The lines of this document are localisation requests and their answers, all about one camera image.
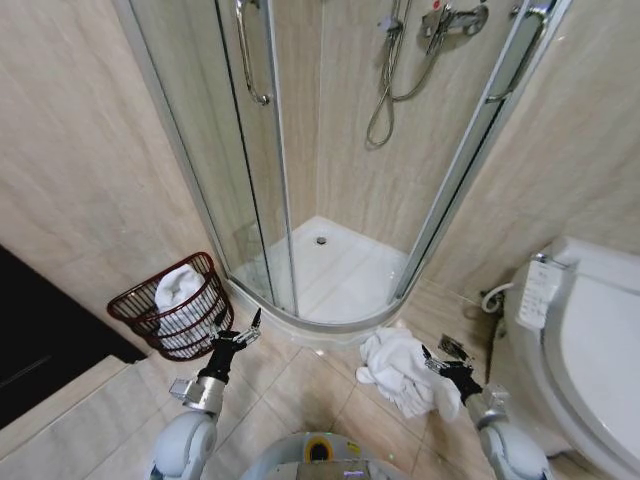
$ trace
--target beige tile wall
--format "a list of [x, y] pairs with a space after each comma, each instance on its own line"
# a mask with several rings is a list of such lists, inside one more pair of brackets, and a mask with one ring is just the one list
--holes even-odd
[[[431, 3], [413, 4], [396, 94], [410, 90], [424, 69], [416, 35]], [[478, 4], [453, 3], [458, 8]], [[489, 0], [482, 32], [447, 39], [424, 89], [395, 104], [395, 132], [375, 151], [365, 147], [365, 132], [379, 98], [384, 56], [385, 35], [377, 23], [389, 15], [391, 2], [327, 0], [323, 5], [318, 213], [408, 252], [512, 25], [512, 4]]]
[[[220, 68], [226, 60], [215, 6], [132, 4], [230, 268], [262, 259], [231, 83]], [[266, 275], [264, 260], [253, 266], [252, 278]], [[261, 283], [253, 285], [264, 294], [268, 286]]]
[[292, 227], [316, 214], [322, 2], [273, 2]]
[[3, 2], [0, 90], [0, 242], [147, 350], [107, 302], [210, 244], [111, 2]]
[[640, 254], [640, 4], [573, 2], [425, 275], [477, 300], [560, 234]]

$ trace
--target shower mixer valve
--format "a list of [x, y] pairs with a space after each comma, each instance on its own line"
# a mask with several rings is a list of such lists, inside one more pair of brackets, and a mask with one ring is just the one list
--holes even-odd
[[449, 33], [450, 29], [459, 28], [465, 35], [475, 35], [482, 30], [489, 18], [489, 7], [483, 5], [485, 1], [481, 0], [480, 5], [471, 10], [455, 10], [450, 3], [441, 6], [436, 0], [434, 9], [422, 17], [421, 35], [437, 40]]

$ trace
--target crumpled towel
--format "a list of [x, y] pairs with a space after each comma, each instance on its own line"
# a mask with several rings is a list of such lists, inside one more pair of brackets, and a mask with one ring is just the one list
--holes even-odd
[[375, 383], [406, 418], [437, 409], [447, 422], [460, 410], [460, 392], [448, 378], [425, 366], [422, 343], [406, 328], [382, 328], [360, 346], [365, 367], [356, 371], [360, 383]]
[[[156, 307], [158, 307], [158, 312], [167, 312], [186, 302], [202, 285], [204, 285], [204, 277], [196, 272], [191, 265], [183, 265], [167, 273], [162, 277], [156, 288], [154, 300]], [[159, 335], [167, 335], [194, 324], [211, 308], [214, 298], [213, 290], [208, 287], [189, 304], [189, 307], [181, 308], [166, 317], [161, 317], [160, 328], [157, 333]], [[213, 319], [207, 320], [203, 325], [210, 326], [212, 323]], [[198, 340], [195, 333], [189, 330], [183, 332], [180, 339], [182, 340], [181, 344], [184, 346]], [[175, 348], [177, 346], [175, 339], [172, 338], [160, 339], [160, 343], [166, 348]], [[184, 356], [185, 358], [189, 356], [187, 352], [181, 352], [180, 350], [174, 351], [173, 355]]]

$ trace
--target wicker basket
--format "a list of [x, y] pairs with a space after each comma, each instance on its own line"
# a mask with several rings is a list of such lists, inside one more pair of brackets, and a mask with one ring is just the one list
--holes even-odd
[[[204, 277], [204, 284], [184, 303], [160, 313], [154, 297], [160, 280], [172, 270], [191, 265]], [[160, 355], [175, 361], [201, 357], [213, 350], [209, 334], [213, 325], [229, 330], [233, 308], [215, 272], [213, 260], [199, 252], [118, 295], [107, 305], [113, 318], [129, 328]]]

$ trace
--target shower hose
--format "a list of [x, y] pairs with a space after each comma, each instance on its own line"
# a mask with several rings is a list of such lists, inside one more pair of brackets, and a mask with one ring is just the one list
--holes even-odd
[[[405, 26], [407, 24], [407, 19], [409, 18], [409, 12], [411, 11], [412, 3], [413, 0], [407, 0], [407, 4], [404, 8], [404, 14], [402, 16], [402, 22], [400, 23], [399, 27], [390, 29], [387, 33], [388, 53], [384, 65], [382, 66], [382, 73], [380, 76], [382, 94], [380, 95], [378, 104], [376, 105], [376, 108], [371, 115], [371, 119], [369, 120], [369, 125], [367, 126], [367, 144], [373, 148], [379, 148], [383, 146], [391, 138], [391, 135], [393, 134], [393, 128], [395, 126], [395, 113], [393, 104], [396, 102], [409, 100], [422, 89], [422, 86], [424, 85], [424, 82], [429, 75], [429, 71], [431, 70], [433, 60], [438, 56], [444, 40], [444, 31], [440, 31], [440, 29], [438, 29], [438, 31], [434, 33], [434, 37], [427, 47], [426, 55], [427, 57], [429, 57], [429, 62], [426, 65], [422, 76], [418, 80], [418, 83], [408, 93], [404, 95], [394, 95], [392, 91], [393, 77], [396, 72], [396, 66], [398, 65], [398, 59], [400, 58], [400, 52], [402, 51]], [[400, 0], [394, 0], [391, 9], [391, 18], [398, 19], [399, 13]], [[378, 119], [380, 118], [380, 113], [385, 104], [388, 105], [389, 109], [389, 123], [387, 132], [382, 137], [382, 139], [375, 140], [373, 138], [373, 129], [378, 122]]]

